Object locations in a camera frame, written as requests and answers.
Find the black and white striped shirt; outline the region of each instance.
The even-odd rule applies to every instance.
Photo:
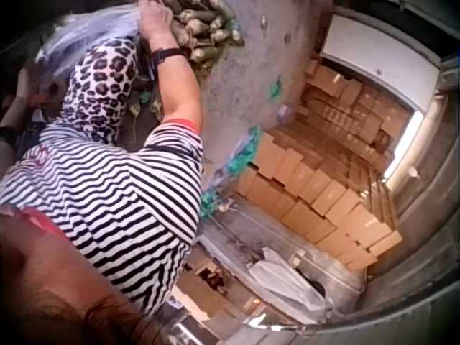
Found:
[[[52,124],[6,175],[0,205],[52,219],[102,275],[154,312],[173,287],[198,224],[200,137],[161,124],[128,153]]]

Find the dark hair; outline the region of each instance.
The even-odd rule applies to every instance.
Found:
[[[12,315],[2,301],[0,324],[2,343],[8,344],[95,344],[125,345],[145,342],[144,333],[149,329],[148,344],[170,344],[168,335],[153,318],[141,313],[126,312],[123,305],[115,305],[105,299],[97,302],[83,319],[65,301],[50,293],[34,298],[31,311]]]

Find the red fabric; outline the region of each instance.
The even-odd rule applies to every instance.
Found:
[[[192,131],[194,131],[195,134],[199,135],[198,129],[196,128],[196,125],[190,120],[186,120],[186,119],[171,119],[171,120],[163,121],[161,124],[182,124],[183,126],[186,126],[189,129],[191,129]]]
[[[52,232],[70,241],[69,238],[63,233],[63,231],[59,229],[59,226],[54,224],[54,222],[49,219],[43,212],[40,212],[32,207],[26,207],[24,210],[22,210],[22,213],[27,214],[29,216],[29,220],[41,230],[45,232]]]

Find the stacked cardboard boxes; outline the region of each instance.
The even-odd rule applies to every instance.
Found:
[[[402,240],[380,174],[299,121],[264,134],[237,190],[353,270],[375,263]]]
[[[312,60],[297,109],[298,119],[315,127],[383,173],[394,158],[395,142],[409,111],[388,93],[368,83],[346,80]]]

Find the wristwatch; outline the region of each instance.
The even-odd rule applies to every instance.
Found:
[[[174,55],[185,56],[185,52],[180,48],[169,48],[169,49],[159,49],[153,52],[153,63],[157,67],[160,63],[163,63],[166,58]]]

